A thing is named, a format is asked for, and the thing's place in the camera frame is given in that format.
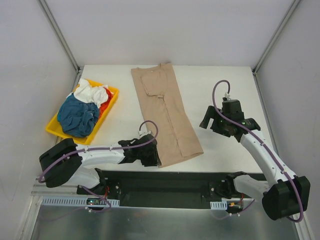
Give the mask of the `beige t-shirt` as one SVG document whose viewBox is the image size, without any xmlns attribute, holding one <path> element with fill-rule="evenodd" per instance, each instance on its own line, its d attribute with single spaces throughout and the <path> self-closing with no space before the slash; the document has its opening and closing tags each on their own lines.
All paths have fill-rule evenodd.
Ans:
<svg viewBox="0 0 320 240">
<path fill-rule="evenodd" d="M 185 112 L 172 64 L 133 68 L 131 75 L 147 129 L 158 130 L 157 151 L 162 167 L 204 153 Z"/>
</svg>

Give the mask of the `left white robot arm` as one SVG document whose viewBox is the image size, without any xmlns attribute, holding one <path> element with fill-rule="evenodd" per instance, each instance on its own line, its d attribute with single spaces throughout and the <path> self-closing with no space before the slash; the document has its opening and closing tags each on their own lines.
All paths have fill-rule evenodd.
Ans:
<svg viewBox="0 0 320 240">
<path fill-rule="evenodd" d="M 40 155 L 39 163 L 44 175 L 39 180 L 47 188 L 82 185 L 99 195 L 105 191 L 106 183 L 98 165 L 132 164 L 136 160 L 144 167 L 162 164 L 157 140 L 152 134 L 120 140 L 110 146 L 82 145 L 75 143 L 72 138 L 66 138 Z"/>
</svg>

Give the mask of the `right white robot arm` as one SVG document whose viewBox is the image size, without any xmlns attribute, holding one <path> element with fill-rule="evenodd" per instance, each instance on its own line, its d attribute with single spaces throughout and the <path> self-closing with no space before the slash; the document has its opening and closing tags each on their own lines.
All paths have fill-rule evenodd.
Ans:
<svg viewBox="0 0 320 240">
<path fill-rule="evenodd" d="M 298 176 L 267 143 L 261 127 L 253 118 L 245 118 L 241 103 L 223 98 L 222 108 L 208 106 L 202 122 L 203 129 L 234 137 L 253 157 L 266 179 L 258 181 L 249 174 L 230 173 L 217 185 L 215 193 L 231 199 L 244 194 L 262 203 L 271 220 L 287 218 L 299 223 L 307 210 L 311 183 L 305 176 Z"/>
</svg>

